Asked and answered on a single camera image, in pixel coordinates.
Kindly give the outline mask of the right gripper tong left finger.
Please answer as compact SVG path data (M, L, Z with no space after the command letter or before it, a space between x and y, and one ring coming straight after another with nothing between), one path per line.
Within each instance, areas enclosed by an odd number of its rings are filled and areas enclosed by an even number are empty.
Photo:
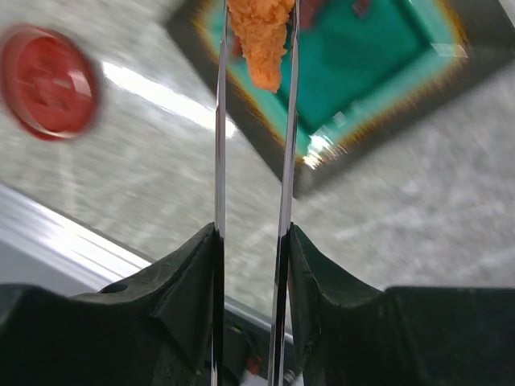
M215 219L179 249L72 296L1 286L4 385L192 385L223 380L225 86L216 92Z

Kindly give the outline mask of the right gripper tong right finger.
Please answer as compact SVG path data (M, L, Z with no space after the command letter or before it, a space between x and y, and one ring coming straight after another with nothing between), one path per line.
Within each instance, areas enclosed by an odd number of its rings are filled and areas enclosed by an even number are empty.
M429 46L319 129L340 255L290 221L288 118L269 377L284 318L306 385L514 382L514 18L503 1L410 1Z

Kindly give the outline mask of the orange fried chicken piece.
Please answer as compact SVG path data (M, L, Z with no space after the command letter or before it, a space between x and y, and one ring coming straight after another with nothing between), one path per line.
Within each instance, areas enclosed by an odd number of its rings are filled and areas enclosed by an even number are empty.
M277 92L282 82L281 63L286 54L286 25L294 0L232 0L228 2L231 27L238 37L253 84Z

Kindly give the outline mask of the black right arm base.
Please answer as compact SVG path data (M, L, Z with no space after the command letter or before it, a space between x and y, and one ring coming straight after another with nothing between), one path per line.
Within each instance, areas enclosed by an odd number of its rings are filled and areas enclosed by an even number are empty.
M227 321L224 331L224 385L267 385L270 324Z

